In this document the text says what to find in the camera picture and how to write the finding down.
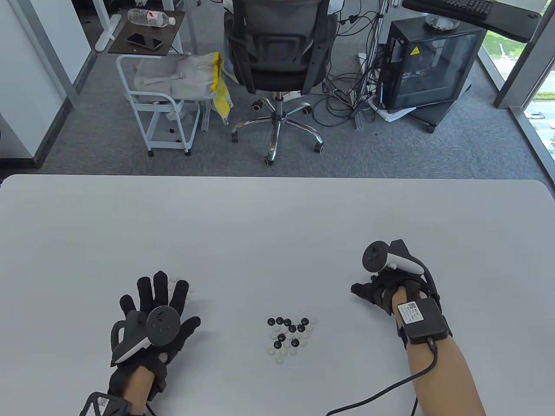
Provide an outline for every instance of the qr code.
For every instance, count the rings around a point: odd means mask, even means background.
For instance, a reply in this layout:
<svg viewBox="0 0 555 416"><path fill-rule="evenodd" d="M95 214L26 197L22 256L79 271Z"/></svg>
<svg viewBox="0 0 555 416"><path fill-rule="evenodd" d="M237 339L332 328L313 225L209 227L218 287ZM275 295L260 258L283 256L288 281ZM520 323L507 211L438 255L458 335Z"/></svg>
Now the qr code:
<svg viewBox="0 0 555 416"><path fill-rule="evenodd" d="M98 398L98 410L100 411L100 416L103 416L106 407L108 407L109 400L106 397Z"/></svg>

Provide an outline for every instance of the chair caster wheel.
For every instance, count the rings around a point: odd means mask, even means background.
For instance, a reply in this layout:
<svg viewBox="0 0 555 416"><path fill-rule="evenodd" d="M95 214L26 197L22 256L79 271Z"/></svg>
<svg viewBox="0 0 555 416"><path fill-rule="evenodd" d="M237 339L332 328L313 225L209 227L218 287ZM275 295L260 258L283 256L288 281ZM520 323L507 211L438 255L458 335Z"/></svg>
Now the chair caster wheel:
<svg viewBox="0 0 555 416"><path fill-rule="evenodd" d="M262 104L261 100L253 102L253 110L254 111L260 111L260 109L262 108L262 105L263 104Z"/></svg>

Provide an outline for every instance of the gray carpet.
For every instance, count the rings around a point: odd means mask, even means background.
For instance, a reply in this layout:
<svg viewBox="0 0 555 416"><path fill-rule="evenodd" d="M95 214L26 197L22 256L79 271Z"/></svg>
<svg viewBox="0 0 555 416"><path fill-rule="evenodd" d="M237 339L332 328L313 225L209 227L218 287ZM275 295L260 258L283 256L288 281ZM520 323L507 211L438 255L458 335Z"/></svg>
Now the gray carpet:
<svg viewBox="0 0 555 416"><path fill-rule="evenodd" d="M357 9L358 2L346 7L344 15ZM201 52L221 50L221 5L205 0L193 13ZM181 32L187 41L186 28ZM365 34L360 34L336 41L334 74L356 69L354 55L363 50L365 39ZM224 126L212 113L210 131L199 128L191 157L183 151L155 150L155 157L148 158L122 93L115 58L106 53L99 55L81 93L79 108L69 115L37 173L535 179L553 189L509 112L492 106L495 91L478 63L470 75L472 88L432 135L411 117L391 124L376 118L372 124L364 122L363 131L356 131L350 121L327 128L318 126L311 116L298 113L294 119L318 129L326 143L324 152L313 153L310 135L286 127L280 134L276 163L268 167L263 156L268 150L271 125L245 128L241 142L231 143L233 124L260 115L251 110L254 97L232 82L228 82L235 104L231 125ZM313 92L321 93L321 89L317 87ZM315 103L319 98L306 100ZM337 122L323 106L316 109L316 115L326 123ZM16 172L0 171L0 177L12 173Z"/></svg>

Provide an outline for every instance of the black glove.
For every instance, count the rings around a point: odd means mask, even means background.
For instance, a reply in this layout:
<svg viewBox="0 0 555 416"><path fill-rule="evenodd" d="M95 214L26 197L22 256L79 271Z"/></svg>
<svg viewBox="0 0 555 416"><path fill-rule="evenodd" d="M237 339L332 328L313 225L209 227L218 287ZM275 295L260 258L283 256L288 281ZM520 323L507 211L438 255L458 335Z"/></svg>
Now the black glove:
<svg viewBox="0 0 555 416"><path fill-rule="evenodd" d="M149 277L141 277L137 281L137 289L139 290L140 311L145 312L147 315L158 306L168 305L168 277L163 271L159 271L154 275L154 298L152 296L152 286ZM174 308L179 316L183 313L185 307L185 299L189 291L189 284L180 280L175 285L173 297L169 306ZM136 311L133 298L129 295L124 295L119 300L119 305L123 313L127 316L130 311ZM183 348L185 340L200 326L200 318L194 316L189 318L183 324L177 336L170 343L155 347L141 349L133 354L123 363L117 364L116 371L110 377L110 386L108 394L114 396L123 396L123 390L128 378L135 372L135 370L144 366L149 371L154 373L155 380L150 390L148 400L151 401L157 393L164 391L167 375L167 365L175 358L177 353Z"/></svg>
<svg viewBox="0 0 555 416"><path fill-rule="evenodd" d="M377 276L372 276L371 281L371 283L364 285L355 283L351 286L351 292L379 306L389 315L393 312L391 299L401 286L405 287L409 302L415 296L420 297L420 292L424 292L426 296L431 296L428 283L422 277L408 273L383 270Z"/></svg>

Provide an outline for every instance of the car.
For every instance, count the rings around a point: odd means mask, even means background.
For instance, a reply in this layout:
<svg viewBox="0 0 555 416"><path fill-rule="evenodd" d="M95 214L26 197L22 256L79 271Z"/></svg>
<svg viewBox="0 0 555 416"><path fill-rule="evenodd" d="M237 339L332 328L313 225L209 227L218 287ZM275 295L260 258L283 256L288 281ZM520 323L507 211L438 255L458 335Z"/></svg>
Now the car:
<svg viewBox="0 0 555 416"><path fill-rule="evenodd" d="M524 115L526 116L527 119L531 119L531 120L541 120L546 117L543 115L543 113L540 113L539 111L525 111Z"/></svg>

